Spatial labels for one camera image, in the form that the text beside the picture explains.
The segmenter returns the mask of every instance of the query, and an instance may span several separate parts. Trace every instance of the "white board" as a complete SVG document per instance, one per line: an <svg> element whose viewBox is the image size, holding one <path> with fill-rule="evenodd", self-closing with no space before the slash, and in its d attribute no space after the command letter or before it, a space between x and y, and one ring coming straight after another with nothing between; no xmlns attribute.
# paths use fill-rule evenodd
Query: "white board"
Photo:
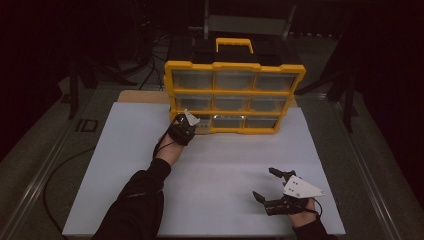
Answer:
<svg viewBox="0 0 424 240"><path fill-rule="evenodd" d="M130 177L146 169L167 129L169 105L115 103L103 129L64 235L93 235ZM210 134L194 137L165 180L159 236L293 235L286 216L267 216L252 191L282 197L282 180L268 172L295 170L326 192L318 197L328 233L345 234L331 189L300 108L290 108L274 135Z"/></svg>

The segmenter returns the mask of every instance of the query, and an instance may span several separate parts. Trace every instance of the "yellow frame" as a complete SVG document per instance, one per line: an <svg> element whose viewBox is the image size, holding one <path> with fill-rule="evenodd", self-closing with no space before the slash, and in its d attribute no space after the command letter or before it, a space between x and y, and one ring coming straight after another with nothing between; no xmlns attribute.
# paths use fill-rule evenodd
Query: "yellow frame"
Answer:
<svg viewBox="0 0 424 240"><path fill-rule="evenodd" d="M234 42L231 39L217 40L217 49L219 44L235 44L235 45L247 45L251 49L250 40ZM190 71L211 71L213 72L212 77L212 88L211 89L184 89L184 88L174 88L172 71L173 70L190 70ZM221 70L246 70L254 73L252 86L255 86L256 75L257 73L289 73L296 74L296 78L293 81L291 88L288 91L264 91L256 90L254 87L250 90L223 90L215 89L215 73ZM291 104L291 101L294 98L294 91L297 88L299 82L304 78L306 74L306 69L303 65L294 65L294 64L283 64L281 66L261 66L259 63L235 63L235 62L214 62L212 64L193 64L190 61L173 61L170 60L165 63L165 76L164 76L164 85L165 90L169 95L169 102L171 106L170 110L170 120L172 120L176 114L183 113L182 110L177 110L176 106L176 94L227 94L227 95L248 95L248 96L275 96L275 97L286 97L287 101L285 102L282 110L280 112L255 112L255 111L222 111L222 110L213 110L212 106L214 100L211 101L211 108L209 110L190 110L194 115L239 115L239 116L274 116L278 117L277 123L274 128L214 128L212 126L212 119L210 123L209 133L218 133L218 132L232 132L232 133L243 133L243 134L273 134L278 132L280 129L280 123L283 117L286 115L287 110Z"/></svg>

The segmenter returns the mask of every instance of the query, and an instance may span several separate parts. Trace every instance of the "yellow plastic organizer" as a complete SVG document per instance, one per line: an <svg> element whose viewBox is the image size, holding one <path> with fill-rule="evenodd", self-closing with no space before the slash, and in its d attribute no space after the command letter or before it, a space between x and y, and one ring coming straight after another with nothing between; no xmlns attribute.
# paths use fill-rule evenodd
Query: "yellow plastic organizer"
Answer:
<svg viewBox="0 0 424 240"><path fill-rule="evenodd" d="M224 45L245 46L248 54L254 54L249 39L217 38L216 53ZM201 119L197 134L278 132L294 91L306 73L304 66L296 63L278 66L252 61L196 63L184 57L173 60L172 54L168 59L164 84L171 106L169 117L172 120L188 109Z"/></svg>

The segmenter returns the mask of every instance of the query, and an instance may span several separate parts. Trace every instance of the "organizer handle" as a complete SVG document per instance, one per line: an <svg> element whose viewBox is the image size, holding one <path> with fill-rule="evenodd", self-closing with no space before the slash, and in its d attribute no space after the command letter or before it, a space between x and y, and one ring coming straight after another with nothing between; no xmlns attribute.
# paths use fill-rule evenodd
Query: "organizer handle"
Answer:
<svg viewBox="0 0 424 240"><path fill-rule="evenodd" d="M219 45L233 45L233 46L248 46L250 53L253 54L252 43L250 39L246 38L217 38L216 39L216 52L219 52Z"/></svg>

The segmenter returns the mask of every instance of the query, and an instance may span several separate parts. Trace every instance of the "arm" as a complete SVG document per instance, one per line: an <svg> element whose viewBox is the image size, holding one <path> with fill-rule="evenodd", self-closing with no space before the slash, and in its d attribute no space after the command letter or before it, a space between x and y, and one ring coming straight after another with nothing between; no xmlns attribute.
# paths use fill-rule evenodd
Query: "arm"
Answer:
<svg viewBox="0 0 424 240"><path fill-rule="evenodd" d="M309 199L306 208L315 211L315 203ZM293 231L297 240L337 240L334 235L328 235L317 214L312 212L301 212L288 215L293 224Z"/></svg>
<svg viewBox="0 0 424 240"><path fill-rule="evenodd" d="M154 239L163 213L163 182L184 146L166 134L147 170L136 172L109 208L93 239Z"/></svg>

